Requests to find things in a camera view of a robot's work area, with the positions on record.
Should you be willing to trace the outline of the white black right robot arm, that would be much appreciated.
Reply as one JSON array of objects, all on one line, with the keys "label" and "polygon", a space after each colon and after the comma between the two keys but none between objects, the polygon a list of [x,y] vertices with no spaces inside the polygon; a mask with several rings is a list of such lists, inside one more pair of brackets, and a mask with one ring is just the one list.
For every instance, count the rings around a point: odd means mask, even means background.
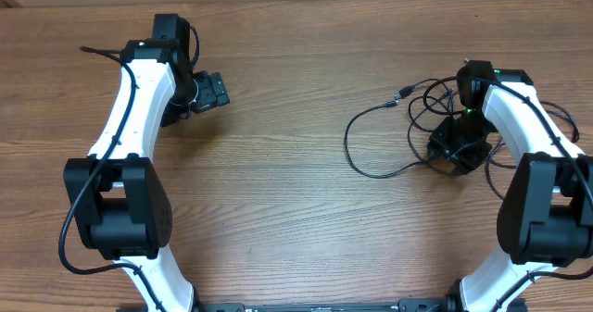
[{"label": "white black right robot arm", "polygon": [[562,134],[523,70],[471,61],[453,80],[463,108],[445,113],[429,138],[430,155],[468,173],[488,161],[486,138],[496,132],[515,173],[498,212],[496,248],[436,310],[524,311],[517,297],[537,280],[592,275],[563,273],[592,256],[592,158]]}]

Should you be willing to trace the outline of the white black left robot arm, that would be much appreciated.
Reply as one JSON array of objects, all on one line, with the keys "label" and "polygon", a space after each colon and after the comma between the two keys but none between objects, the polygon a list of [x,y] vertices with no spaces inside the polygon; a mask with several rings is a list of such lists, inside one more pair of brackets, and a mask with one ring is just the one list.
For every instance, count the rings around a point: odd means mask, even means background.
[{"label": "white black left robot arm", "polygon": [[120,90],[96,143],[64,168],[70,208],[58,238],[77,275],[121,269],[148,311],[201,311],[170,249],[172,209],[153,165],[158,132],[229,104],[218,73],[194,72],[182,39],[131,40],[101,56],[121,66]]}]

